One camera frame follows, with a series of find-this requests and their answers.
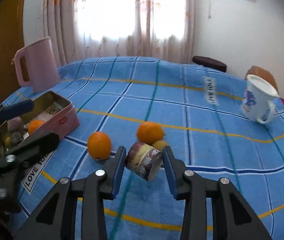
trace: brown box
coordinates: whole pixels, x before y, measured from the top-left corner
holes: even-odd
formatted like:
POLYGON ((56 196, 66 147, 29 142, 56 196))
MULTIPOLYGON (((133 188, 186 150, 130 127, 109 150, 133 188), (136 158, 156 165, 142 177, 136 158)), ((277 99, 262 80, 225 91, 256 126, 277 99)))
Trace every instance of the brown box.
POLYGON ((262 79, 266 80, 268 83, 270 83, 278 92, 278 89, 277 89, 277 85, 276 85, 276 82, 275 82, 275 79, 273 77, 273 75, 261 68, 261 67, 258 67, 258 66, 252 66, 246 73, 245 75, 245 80, 246 80, 246 76, 247 75, 255 75, 255 76, 259 76, 261 77, 262 79))

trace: metal screw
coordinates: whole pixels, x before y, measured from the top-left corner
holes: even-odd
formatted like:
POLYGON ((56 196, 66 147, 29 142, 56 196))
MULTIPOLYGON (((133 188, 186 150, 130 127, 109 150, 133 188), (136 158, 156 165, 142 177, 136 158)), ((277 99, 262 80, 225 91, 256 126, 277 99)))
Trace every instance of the metal screw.
POLYGON ((4 199, 6 197, 6 189, 5 188, 0 188, 0 199, 4 199))
POLYGON ((61 184, 66 184, 66 183, 68 183, 68 182, 69 182, 69 178, 64 177, 64 178, 61 178, 61 179, 60 179, 60 183, 61 183, 61 184))
POLYGON ((191 177, 191 176, 193 176, 193 175, 194 175, 194 172, 193 172, 193 171, 191 171, 191 170, 186 170, 186 171, 184 171, 184 174, 185 174, 186 176, 191 177))
POLYGON ((14 160, 15 160, 15 156, 12 155, 12 154, 10 154, 10 155, 8 155, 8 156, 5 157, 5 160, 6 160, 6 162, 8 162, 8 163, 12 163, 12 162, 14 162, 14 160))
POLYGON ((95 175, 96 176, 103 176, 105 174, 105 171, 103 171, 103 170, 97 170, 96 172, 95 172, 95 175))
POLYGON ((229 184, 229 179, 228 178, 221 178, 221 183, 222 184, 229 184))

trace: label tag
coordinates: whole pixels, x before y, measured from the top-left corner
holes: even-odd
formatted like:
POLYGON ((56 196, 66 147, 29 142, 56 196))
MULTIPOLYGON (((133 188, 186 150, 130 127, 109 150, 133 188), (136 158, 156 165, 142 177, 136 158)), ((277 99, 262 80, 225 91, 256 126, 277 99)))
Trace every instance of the label tag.
POLYGON ((54 152, 55 151, 44 155, 38 163, 34 164, 33 167, 31 167, 25 178, 22 180, 21 184, 29 194, 31 194, 38 176, 40 175, 41 171, 44 169, 45 165, 48 163, 54 152))
POLYGON ((218 105, 215 78, 204 77, 205 97, 209 104, 218 105))
POLYGON ((67 121, 67 118, 64 117, 63 119, 60 120, 60 124, 63 124, 63 123, 65 123, 66 121, 67 121))

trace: orange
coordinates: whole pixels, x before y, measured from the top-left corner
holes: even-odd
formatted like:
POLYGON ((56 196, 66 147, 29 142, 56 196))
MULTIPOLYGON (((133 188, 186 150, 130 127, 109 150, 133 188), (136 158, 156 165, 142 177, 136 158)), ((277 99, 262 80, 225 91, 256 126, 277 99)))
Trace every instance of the orange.
POLYGON ((148 145, 152 145, 156 141, 163 139, 164 131, 162 127, 155 122, 143 122, 137 131, 137 138, 148 145))
POLYGON ((33 120, 29 123, 29 126, 27 127, 27 131, 29 132, 29 134, 31 134, 44 123, 45 122, 42 120, 33 120))
POLYGON ((88 152, 95 160, 104 160, 111 154, 112 143, 103 132, 95 132, 88 138, 88 152))

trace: floral mug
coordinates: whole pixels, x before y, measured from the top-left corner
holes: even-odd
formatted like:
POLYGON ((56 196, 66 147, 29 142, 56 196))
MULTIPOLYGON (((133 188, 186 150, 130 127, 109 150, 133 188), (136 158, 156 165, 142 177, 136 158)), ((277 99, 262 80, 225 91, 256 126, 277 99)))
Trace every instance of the floral mug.
POLYGON ((277 90, 270 83, 258 76, 247 75, 242 112, 251 121, 269 123, 276 113, 273 103, 276 97, 279 97, 277 90))

